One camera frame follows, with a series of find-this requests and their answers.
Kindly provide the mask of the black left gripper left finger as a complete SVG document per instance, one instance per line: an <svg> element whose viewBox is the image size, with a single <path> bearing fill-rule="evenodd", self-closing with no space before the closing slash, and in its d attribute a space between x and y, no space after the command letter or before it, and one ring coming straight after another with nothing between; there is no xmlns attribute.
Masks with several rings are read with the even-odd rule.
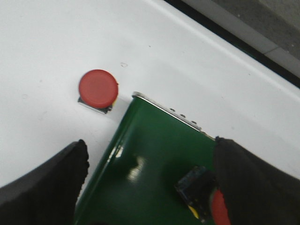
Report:
<svg viewBox="0 0 300 225"><path fill-rule="evenodd" d="M87 145L73 142L31 172L1 187L2 225L71 225L88 174Z"/></svg>

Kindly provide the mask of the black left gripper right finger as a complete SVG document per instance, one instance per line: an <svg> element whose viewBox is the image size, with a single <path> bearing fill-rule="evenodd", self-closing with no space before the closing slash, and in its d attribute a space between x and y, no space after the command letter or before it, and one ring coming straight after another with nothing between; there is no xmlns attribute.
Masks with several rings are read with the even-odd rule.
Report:
<svg viewBox="0 0 300 225"><path fill-rule="evenodd" d="M232 225L300 223L299 179L222 137L216 137L213 165Z"/></svg>

